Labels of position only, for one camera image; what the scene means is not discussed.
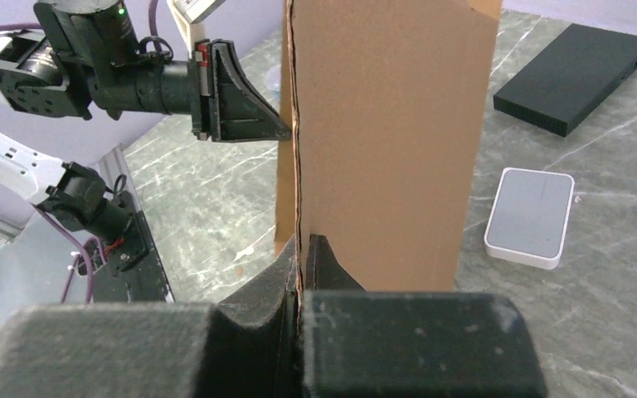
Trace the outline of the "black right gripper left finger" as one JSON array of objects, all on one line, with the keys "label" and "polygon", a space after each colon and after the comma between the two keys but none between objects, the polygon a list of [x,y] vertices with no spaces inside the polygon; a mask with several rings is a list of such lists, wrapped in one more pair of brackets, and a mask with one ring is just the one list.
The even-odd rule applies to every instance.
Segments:
[{"label": "black right gripper left finger", "polygon": [[0,330],[0,397],[292,397],[295,243],[219,303],[25,308]]}]

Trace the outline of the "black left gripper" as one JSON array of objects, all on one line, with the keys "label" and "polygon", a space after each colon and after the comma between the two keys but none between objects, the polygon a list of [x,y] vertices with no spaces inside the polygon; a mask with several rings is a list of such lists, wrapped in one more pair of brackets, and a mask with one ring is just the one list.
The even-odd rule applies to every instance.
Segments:
[{"label": "black left gripper", "polygon": [[144,57],[137,64],[137,111],[191,114],[192,133],[199,140],[208,140],[209,56],[211,140],[241,143],[290,139],[291,129],[248,80],[234,43],[228,40],[201,39],[194,43],[191,80],[185,61]]}]

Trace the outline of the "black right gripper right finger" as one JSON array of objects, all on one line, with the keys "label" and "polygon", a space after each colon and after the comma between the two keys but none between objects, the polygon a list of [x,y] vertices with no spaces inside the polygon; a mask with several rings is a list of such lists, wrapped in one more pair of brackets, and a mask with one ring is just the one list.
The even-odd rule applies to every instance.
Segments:
[{"label": "black right gripper right finger", "polygon": [[307,397],[545,397],[528,326],[507,297],[368,292],[312,235],[302,297]]}]

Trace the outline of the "brown cardboard box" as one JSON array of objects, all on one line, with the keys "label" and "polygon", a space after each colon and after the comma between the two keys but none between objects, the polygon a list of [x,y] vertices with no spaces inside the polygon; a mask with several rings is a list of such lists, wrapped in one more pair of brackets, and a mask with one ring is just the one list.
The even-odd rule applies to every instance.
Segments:
[{"label": "brown cardboard box", "polygon": [[448,291],[502,4],[288,1],[275,239],[312,235],[372,291]]}]

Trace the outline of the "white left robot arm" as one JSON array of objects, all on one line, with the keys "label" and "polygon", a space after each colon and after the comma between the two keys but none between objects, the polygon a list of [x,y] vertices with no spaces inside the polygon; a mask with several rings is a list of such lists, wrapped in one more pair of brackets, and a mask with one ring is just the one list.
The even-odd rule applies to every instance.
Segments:
[{"label": "white left robot arm", "polygon": [[[192,133],[218,143],[286,140],[289,127],[248,81],[232,41],[208,39],[216,1],[171,1],[186,43],[178,61],[151,31],[137,38],[122,1],[39,1],[36,23],[0,26],[0,103],[47,118],[112,119],[125,112],[187,114]],[[102,263],[134,268],[151,250],[141,215],[93,169],[41,154],[0,133],[0,185],[68,231],[100,240]]]}]

